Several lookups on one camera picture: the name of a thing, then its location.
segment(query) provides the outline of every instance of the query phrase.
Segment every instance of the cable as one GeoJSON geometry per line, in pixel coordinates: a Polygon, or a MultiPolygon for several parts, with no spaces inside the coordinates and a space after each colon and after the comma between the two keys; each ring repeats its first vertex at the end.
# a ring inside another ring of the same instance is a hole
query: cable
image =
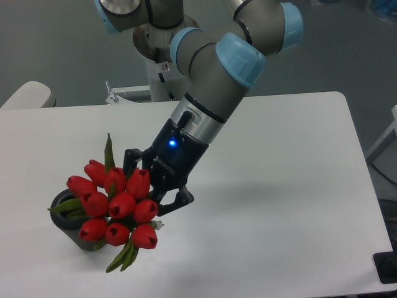
{"type": "Polygon", "coordinates": [[[393,185],[394,187],[397,187],[397,182],[391,180],[388,176],[383,174],[373,163],[371,164],[371,166],[376,172],[378,172],[378,174],[380,176],[384,177],[391,185],[393,185]]]}

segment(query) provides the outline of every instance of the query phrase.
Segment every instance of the gray robot arm segment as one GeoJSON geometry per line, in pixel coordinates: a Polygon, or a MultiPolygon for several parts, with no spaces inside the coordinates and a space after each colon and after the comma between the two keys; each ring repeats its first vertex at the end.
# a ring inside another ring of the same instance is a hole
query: gray robot arm segment
{"type": "Polygon", "coordinates": [[[102,20],[119,32],[146,23],[159,29],[172,29],[184,19],[183,0],[95,0],[95,2],[102,20]]]}

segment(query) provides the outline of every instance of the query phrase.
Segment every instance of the tulip bouquet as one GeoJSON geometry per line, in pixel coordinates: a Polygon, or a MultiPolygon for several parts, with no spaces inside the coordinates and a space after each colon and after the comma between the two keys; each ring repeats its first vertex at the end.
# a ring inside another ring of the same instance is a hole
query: tulip bouquet
{"type": "Polygon", "coordinates": [[[163,226],[161,222],[153,221],[158,214],[158,205],[151,200],[149,172],[137,168],[132,173],[124,173],[123,169],[115,167],[109,134],[105,163],[90,160],[84,172],[91,180],[71,176],[66,183],[75,198],[48,210],[62,213],[71,220],[86,219],[79,237],[86,242],[95,242],[93,250],[106,244],[124,245],[106,272],[119,266],[124,271],[136,260],[140,248],[156,247],[155,230],[163,226]]]}

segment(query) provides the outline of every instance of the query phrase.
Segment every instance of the green tulip leaf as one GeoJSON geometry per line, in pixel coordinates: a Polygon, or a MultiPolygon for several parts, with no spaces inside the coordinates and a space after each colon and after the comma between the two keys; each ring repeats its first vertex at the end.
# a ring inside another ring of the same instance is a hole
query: green tulip leaf
{"type": "Polygon", "coordinates": [[[123,258],[123,266],[122,266],[120,271],[124,271],[125,268],[128,267],[128,263],[130,262],[132,252],[134,251],[134,243],[132,243],[132,241],[130,239],[128,239],[128,241],[131,242],[131,245],[130,245],[130,248],[128,249],[127,253],[125,254],[125,256],[123,258]]]}
{"type": "Polygon", "coordinates": [[[80,199],[70,199],[70,200],[62,202],[58,206],[48,208],[47,210],[49,210],[50,212],[54,212],[54,213],[60,213],[60,212],[80,209],[82,207],[83,207],[83,205],[81,204],[80,199]]]}
{"type": "Polygon", "coordinates": [[[130,249],[132,241],[128,240],[127,243],[124,245],[121,252],[114,258],[113,262],[106,268],[106,273],[112,272],[114,269],[121,266],[124,262],[124,256],[130,249]]]}
{"type": "Polygon", "coordinates": [[[104,247],[107,244],[107,241],[104,238],[100,239],[97,244],[94,245],[94,251],[101,249],[102,247],[104,247]]]}
{"type": "Polygon", "coordinates": [[[86,214],[86,211],[84,211],[83,208],[79,208],[79,209],[69,212],[66,217],[69,219],[72,219],[72,218],[88,217],[88,216],[89,215],[86,214]]]}
{"type": "Polygon", "coordinates": [[[115,195],[116,195],[116,185],[114,183],[111,183],[109,193],[107,194],[107,198],[109,199],[109,202],[114,198],[115,195]]]}
{"type": "Polygon", "coordinates": [[[136,257],[138,256],[139,248],[134,247],[132,244],[130,251],[131,251],[130,255],[128,256],[126,255],[126,257],[124,258],[124,263],[120,271],[126,270],[129,266],[131,266],[135,262],[136,257]]]}
{"type": "Polygon", "coordinates": [[[105,146],[105,173],[108,173],[111,168],[115,166],[112,149],[112,139],[110,134],[107,134],[107,141],[105,146]]]}

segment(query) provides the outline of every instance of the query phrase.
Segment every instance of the gray floor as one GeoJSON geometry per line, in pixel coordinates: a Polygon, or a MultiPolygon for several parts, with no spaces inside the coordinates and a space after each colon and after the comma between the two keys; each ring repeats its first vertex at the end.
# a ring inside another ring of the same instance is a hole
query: gray floor
{"type": "MultiPolygon", "coordinates": [[[[359,0],[311,6],[291,0],[305,21],[302,43],[268,57],[249,95],[339,91],[349,103],[363,150],[393,120],[397,104],[397,24],[367,14],[359,0]]],[[[231,20],[223,0],[185,0],[204,30],[231,20]]],[[[24,83],[46,84],[57,106],[104,104],[113,87],[146,85],[132,31],[109,35],[92,1],[0,0],[0,106],[24,83]]],[[[397,180],[397,142],[376,165],[397,180]]],[[[396,188],[370,169],[380,199],[396,188]]]]}

